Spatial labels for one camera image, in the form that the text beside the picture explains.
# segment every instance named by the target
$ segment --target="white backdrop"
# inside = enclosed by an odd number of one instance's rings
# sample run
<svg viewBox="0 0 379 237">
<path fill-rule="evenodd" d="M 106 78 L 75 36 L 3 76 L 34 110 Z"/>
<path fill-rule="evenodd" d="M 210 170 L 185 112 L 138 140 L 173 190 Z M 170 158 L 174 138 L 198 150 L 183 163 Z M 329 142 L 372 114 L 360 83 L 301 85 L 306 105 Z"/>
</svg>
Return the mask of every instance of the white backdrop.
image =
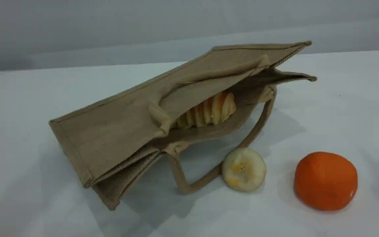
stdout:
<svg viewBox="0 0 379 237">
<path fill-rule="evenodd" d="M 374 0 L 0 0 L 0 69 L 185 61 L 214 45 L 379 50 Z"/>
</svg>

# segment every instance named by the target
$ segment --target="mandarin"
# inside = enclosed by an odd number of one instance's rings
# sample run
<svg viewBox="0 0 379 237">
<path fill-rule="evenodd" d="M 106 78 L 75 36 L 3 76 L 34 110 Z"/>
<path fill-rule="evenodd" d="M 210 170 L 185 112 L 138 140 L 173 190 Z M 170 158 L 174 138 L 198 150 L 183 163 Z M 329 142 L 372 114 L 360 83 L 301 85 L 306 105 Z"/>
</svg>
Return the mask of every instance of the mandarin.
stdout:
<svg viewBox="0 0 379 237">
<path fill-rule="evenodd" d="M 340 210 L 355 196 L 358 172 L 343 156 L 314 152 L 296 167 L 294 190 L 307 205 L 319 210 Z"/>
</svg>

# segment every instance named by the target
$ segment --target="fabric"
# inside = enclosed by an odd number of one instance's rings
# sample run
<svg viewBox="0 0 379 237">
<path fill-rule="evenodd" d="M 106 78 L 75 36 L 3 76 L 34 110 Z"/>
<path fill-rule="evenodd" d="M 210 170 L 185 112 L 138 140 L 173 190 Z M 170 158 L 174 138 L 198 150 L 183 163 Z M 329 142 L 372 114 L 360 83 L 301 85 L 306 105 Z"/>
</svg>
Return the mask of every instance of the fabric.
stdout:
<svg viewBox="0 0 379 237">
<path fill-rule="evenodd" d="M 188 184 L 179 152 L 190 144 L 219 138 L 239 129 L 259 102 L 265 109 L 253 131 L 257 136 L 271 113 L 275 85 L 315 77 L 280 72 L 276 66 L 310 45 L 253 44 L 215 47 L 129 90 L 50 121 L 59 143 L 85 188 L 93 189 L 114 209 L 131 186 L 167 153 L 180 190 L 194 192 L 220 172 L 217 168 Z M 221 91 L 235 95 L 236 112 L 224 123 L 190 129 L 171 129 L 187 110 Z"/>
</svg>

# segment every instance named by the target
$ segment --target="croissant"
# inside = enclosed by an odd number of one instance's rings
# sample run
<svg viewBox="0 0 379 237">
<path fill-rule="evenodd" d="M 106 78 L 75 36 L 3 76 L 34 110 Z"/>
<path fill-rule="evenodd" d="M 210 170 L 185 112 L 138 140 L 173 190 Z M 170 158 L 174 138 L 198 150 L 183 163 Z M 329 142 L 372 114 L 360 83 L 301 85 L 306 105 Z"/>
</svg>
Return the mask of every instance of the croissant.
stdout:
<svg viewBox="0 0 379 237">
<path fill-rule="evenodd" d="M 187 129 L 223 123 L 236 111 L 235 97 L 230 92 L 220 92 L 189 109 L 177 120 L 175 127 Z"/>
</svg>

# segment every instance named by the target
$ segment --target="bag strap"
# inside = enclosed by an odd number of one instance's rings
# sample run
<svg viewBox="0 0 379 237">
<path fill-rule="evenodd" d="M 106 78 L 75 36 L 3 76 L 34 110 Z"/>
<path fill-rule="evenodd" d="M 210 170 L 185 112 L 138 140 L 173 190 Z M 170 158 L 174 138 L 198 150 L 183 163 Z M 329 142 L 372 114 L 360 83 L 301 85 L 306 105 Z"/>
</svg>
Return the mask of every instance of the bag strap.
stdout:
<svg viewBox="0 0 379 237">
<path fill-rule="evenodd" d="M 241 141 L 241 143 L 236 148 L 248 147 L 251 144 L 251 142 L 254 141 L 254 139 L 258 136 L 271 114 L 271 110 L 273 108 L 276 95 L 277 87 L 275 85 L 267 85 L 264 88 L 258 100 L 258 102 L 265 102 L 260 118 L 255 124 L 254 128 L 248 134 L 248 136 L 246 136 L 246 138 L 243 141 Z M 195 181 L 194 183 L 188 183 L 187 178 L 185 177 L 185 173 L 181 166 L 181 161 L 179 159 L 179 152 L 187 147 L 188 144 L 181 144 L 181 147 L 177 144 L 174 144 L 173 151 L 166 152 L 169 163 L 172 167 L 172 172 L 175 178 L 176 185 L 178 186 L 178 189 L 184 194 L 190 194 L 192 192 L 195 192 L 212 182 L 216 177 L 218 177 L 221 174 L 221 164 L 223 163 L 220 162 L 220 164 L 216 165 L 207 174 L 205 174 L 202 178 Z"/>
</svg>

